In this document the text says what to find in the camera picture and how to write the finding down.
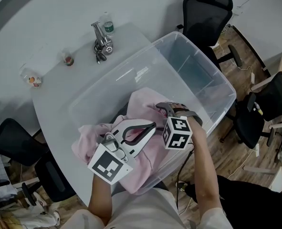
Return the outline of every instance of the beige pants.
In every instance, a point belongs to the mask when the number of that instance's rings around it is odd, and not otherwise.
[[[44,212],[44,208],[38,201],[36,201],[35,206],[32,206],[27,198],[26,201],[30,205],[28,208],[21,208],[20,205],[16,205],[7,210],[20,221],[23,228],[33,229],[35,227],[50,227],[57,224],[55,215],[41,214]]]

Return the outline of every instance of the human arm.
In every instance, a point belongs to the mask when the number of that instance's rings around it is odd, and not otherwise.
[[[92,195],[88,210],[99,217],[106,226],[112,215],[111,187],[108,183],[94,174]]]
[[[6,222],[4,222],[3,220],[0,220],[0,225],[2,229],[9,229],[8,225]]]
[[[182,108],[180,104],[173,104],[173,108]],[[200,217],[211,208],[222,208],[219,199],[217,175],[213,160],[209,153],[207,134],[193,118],[188,118],[192,129],[192,141],[195,156],[195,188],[200,210]]]

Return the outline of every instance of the plastic bottle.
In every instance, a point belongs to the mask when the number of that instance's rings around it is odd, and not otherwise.
[[[111,16],[108,12],[105,12],[102,16],[102,22],[104,25],[104,30],[106,32],[107,35],[111,35],[114,33],[114,25],[113,22],[111,20]]]
[[[24,68],[21,71],[20,76],[24,82],[26,82],[28,85],[31,85],[34,88],[38,88],[41,86],[42,83],[41,79],[31,69]]]

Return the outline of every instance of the black and white fiducial marker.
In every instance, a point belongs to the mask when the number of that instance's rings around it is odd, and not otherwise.
[[[192,137],[187,118],[168,117],[162,138],[166,149],[184,150]]]
[[[113,185],[133,170],[130,162],[123,162],[103,144],[95,151],[88,168],[101,179]]]

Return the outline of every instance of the water bottle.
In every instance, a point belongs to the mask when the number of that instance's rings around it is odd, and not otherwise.
[[[102,16],[101,21],[104,24],[104,30],[106,32],[107,35],[111,35],[114,33],[114,25],[113,22],[111,20],[111,16],[108,12],[105,12]]]

